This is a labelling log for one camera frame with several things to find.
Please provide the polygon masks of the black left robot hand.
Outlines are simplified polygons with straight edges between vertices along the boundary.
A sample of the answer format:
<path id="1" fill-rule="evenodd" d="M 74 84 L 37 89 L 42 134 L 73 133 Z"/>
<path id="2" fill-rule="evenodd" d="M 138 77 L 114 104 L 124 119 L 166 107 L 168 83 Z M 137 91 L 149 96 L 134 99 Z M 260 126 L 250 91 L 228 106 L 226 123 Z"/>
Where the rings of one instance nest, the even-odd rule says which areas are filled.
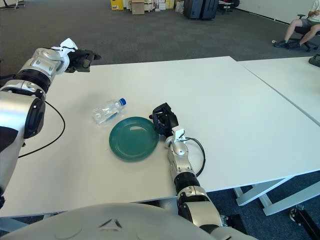
<path id="1" fill-rule="evenodd" d="M 89 73 L 93 61 L 98 61 L 101 56 L 92 50 L 77 49 L 68 53 L 69 65 L 65 73 L 83 72 Z"/>

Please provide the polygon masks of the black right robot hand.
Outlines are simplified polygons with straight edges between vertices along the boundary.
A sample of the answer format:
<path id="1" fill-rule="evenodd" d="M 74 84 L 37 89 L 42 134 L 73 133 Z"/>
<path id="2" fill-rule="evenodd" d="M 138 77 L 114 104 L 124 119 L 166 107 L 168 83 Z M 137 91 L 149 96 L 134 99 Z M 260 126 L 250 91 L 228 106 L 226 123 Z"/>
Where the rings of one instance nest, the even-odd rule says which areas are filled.
<path id="1" fill-rule="evenodd" d="M 177 116 L 166 102 L 156 107 L 149 119 L 153 121 L 154 130 L 166 138 L 172 136 L 172 129 L 179 125 Z"/>

